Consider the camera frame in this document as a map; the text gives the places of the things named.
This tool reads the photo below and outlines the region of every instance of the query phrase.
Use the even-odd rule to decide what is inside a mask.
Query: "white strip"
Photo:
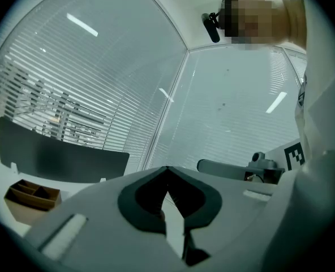
[[[165,92],[165,90],[163,88],[159,88],[159,90],[165,95],[165,97],[167,97],[169,99],[170,102],[174,102],[174,100],[168,95],[167,92]]]
[[[263,193],[252,192],[251,190],[248,190],[248,189],[246,189],[243,192],[243,195],[246,196],[246,197],[251,197],[251,198],[254,198],[254,199],[258,199],[258,200],[263,201],[263,202],[268,202],[270,200],[270,195],[263,194]]]
[[[270,105],[270,107],[265,112],[268,113],[268,114],[271,114],[272,111],[279,105],[279,103],[284,99],[284,97],[286,95],[287,95],[286,92],[280,92],[280,94],[278,95],[278,97],[274,100],[274,102],[272,103],[272,105]]]
[[[90,34],[97,37],[98,32],[94,30],[92,27],[88,26],[87,24],[83,23],[81,20],[77,19],[73,15],[67,13],[67,18],[70,19],[73,23],[76,23],[78,26],[81,26],[84,30],[87,30]]]
[[[42,254],[54,261],[61,259],[86,221],[87,218],[84,215],[74,215],[43,248]]]

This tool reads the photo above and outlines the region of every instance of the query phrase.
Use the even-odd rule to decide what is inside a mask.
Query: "wire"
[[[255,176],[259,177],[261,179],[261,181],[264,183],[263,178],[261,178],[259,175],[255,175]]]

